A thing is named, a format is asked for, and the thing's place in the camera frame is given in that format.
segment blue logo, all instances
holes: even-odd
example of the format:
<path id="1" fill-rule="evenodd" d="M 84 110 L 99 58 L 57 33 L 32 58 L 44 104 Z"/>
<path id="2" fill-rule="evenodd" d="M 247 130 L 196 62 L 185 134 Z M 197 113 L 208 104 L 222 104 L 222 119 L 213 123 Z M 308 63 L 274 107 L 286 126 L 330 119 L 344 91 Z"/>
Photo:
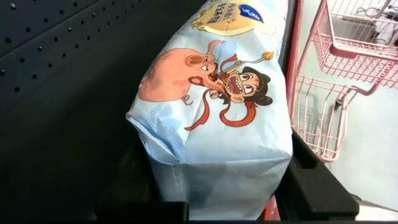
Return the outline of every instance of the blue logo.
<path id="1" fill-rule="evenodd" d="M 239 6 L 239 8 L 241 9 L 242 16 L 264 23 L 259 12 L 257 12 L 257 10 L 255 10 L 253 7 L 247 4 L 242 4 Z"/>

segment shopping cart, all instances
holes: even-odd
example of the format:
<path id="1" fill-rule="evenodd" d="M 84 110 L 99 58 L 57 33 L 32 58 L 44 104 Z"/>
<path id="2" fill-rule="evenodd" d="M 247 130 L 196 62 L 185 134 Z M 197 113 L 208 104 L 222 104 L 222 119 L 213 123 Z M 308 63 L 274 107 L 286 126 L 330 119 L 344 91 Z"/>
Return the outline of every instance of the shopping cart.
<path id="1" fill-rule="evenodd" d="M 303 55 L 292 65 L 288 100 L 292 127 L 324 162 L 338 158 L 348 106 L 358 93 L 369 96 L 378 86 L 398 89 L 396 6 L 391 0 L 321 1 Z M 364 90 L 300 76 L 311 42 L 325 74 L 373 86 Z M 321 110 L 311 107 L 315 103 Z"/>

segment cartoon boy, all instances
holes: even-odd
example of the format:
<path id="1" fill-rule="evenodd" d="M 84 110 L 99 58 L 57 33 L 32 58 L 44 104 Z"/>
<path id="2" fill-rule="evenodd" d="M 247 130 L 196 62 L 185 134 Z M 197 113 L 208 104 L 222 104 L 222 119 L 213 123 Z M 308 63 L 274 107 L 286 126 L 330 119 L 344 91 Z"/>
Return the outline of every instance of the cartoon boy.
<path id="1" fill-rule="evenodd" d="M 210 92 L 210 97 L 212 99 L 223 99 L 223 104 L 228 105 L 226 109 L 221 111 L 220 119 L 225 125 L 231 127 L 242 127 L 250 124 L 256 117 L 256 105 L 267 106 L 272 103 L 272 98 L 266 96 L 268 92 L 268 83 L 271 79 L 267 75 L 262 74 L 251 67 L 244 67 L 243 71 L 239 73 L 236 69 L 242 64 L 243 63 L 238 60 L 232 67 L 227 69 L 227 71 L 221 72 L 215 82 L 220 86 L 224 86 L 224 90 L 218 91 L 209 89 L 205 91 L 203 94 L 205 110 L 198 121 L 194 122 L 192 126 L 185 128 L 186 130 L 191 131 L 199 125 L 207 122 L 210 115 L 210 107 L 206 100 L 206 94 L 208 92 Z M 225 114 L 231 106 L 231 101 L 234 103 L 245 104 L 248 112 L 242 120 L 230 121 L 225 118 Z"/>

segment snack bag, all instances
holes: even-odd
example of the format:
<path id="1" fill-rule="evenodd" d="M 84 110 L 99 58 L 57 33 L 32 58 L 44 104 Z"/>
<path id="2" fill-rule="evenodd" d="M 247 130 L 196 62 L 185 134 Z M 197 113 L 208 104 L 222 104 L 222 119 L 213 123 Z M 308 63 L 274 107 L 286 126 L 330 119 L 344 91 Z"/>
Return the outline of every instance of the snack bag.
<path id="1" fill-rule="evenodd" d="M 191 220 L 255 220 L 292 155 L 277 59 L 287 3 L 209 0 L 142 79 L 127 119 L 162 198 Z"/>

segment pegboard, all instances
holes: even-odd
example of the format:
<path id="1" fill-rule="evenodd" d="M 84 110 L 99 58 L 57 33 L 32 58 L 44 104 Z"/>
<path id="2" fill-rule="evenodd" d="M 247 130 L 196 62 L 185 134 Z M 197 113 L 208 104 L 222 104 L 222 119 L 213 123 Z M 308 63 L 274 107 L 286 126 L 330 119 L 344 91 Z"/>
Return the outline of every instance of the pegboard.
<path id="1" fill-rule="evenodd" d="M 1 1 L 0 116 L 148 1 Z"/>

